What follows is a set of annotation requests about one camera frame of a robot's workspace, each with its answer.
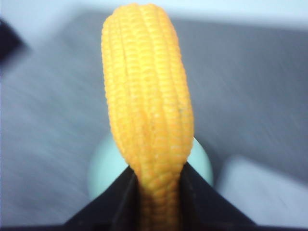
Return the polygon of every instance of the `yellow textured object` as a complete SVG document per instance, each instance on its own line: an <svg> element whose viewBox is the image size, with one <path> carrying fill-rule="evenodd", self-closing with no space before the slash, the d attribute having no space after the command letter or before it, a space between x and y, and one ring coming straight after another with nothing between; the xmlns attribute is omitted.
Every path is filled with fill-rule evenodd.
<svg viewBox="0 0 308 231"><path fill-rule="evenodd" d="M179 230L193 110L176 31L158 6L121 6L103 24L102 54L111 131L138 178L140 229Z"/></svg>

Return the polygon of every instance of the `corn on the cob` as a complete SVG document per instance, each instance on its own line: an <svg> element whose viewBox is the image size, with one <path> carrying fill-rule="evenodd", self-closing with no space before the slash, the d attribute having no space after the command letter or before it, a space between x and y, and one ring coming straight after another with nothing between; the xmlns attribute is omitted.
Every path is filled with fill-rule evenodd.
<svg viewBox="0 0 308 231"><path fill-rule="evenodd" d="M111 131L138 178L141 230L179 230L180 172L193 111L176 31L153 4L119 7L103 24Z"/></svg>

